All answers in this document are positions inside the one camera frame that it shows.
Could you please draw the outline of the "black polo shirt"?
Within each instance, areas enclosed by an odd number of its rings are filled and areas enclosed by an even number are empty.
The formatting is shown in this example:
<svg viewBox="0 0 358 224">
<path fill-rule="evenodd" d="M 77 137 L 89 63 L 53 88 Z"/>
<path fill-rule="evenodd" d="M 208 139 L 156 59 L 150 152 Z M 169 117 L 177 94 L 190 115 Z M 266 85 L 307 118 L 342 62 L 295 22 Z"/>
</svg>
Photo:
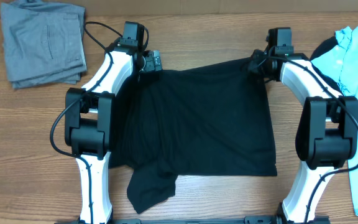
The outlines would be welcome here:
<svg viewBox="0 0 358 224">
<path fill-rule="evenodd" d="M 137 213 L 174 196 L 180 175 L 277 174 L 264 79 L 241 59 L 128 79 L 115 122 L 109 167 L 133 170 Z"/>
</svg>

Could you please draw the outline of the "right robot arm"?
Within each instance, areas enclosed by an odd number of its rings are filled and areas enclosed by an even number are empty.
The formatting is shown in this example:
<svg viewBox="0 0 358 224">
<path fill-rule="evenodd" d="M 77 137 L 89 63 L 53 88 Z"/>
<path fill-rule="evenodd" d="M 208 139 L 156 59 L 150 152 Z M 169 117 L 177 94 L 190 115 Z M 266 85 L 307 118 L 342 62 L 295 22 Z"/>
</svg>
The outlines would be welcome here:
<svg viewBox="0 0 358 224">
<path fill-rule="evenodd" d="M 307 56 L 295 53 L 289 27 L 268 31 L 265 50 L 255 50 L 248 71 L 285 85 L 303 107 L 295 137 L 300 159 L 290 192 L 275 215 L 246 216 L 244 223 L 330 224 L 315 214 L 333 175 L 345 172 L 358 141 L 358 100 L 331 88 L 314 70 Z"/>
</svg>

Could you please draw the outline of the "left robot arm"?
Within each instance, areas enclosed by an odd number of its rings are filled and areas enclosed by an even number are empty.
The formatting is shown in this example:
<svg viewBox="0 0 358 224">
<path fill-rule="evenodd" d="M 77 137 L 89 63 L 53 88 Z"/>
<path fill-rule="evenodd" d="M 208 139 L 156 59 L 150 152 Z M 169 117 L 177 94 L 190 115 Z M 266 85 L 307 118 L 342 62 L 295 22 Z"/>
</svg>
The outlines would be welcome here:
<svg viewBox="0 0 358 224">
<path fill-rule="evenodd" d="M 116 141 L 120 115 L 118 99 L 140 74 L 162 68 L 157 50 L 147 50 L 149 32 L 127 21 L 124 32 L 104 48 L 104 62 L 81 88 L 70 88 L 65 97 L 65 143 L 80 170 L 82 208 L 77 223 L 110 223 L 109 159 Z"/>
</svg>

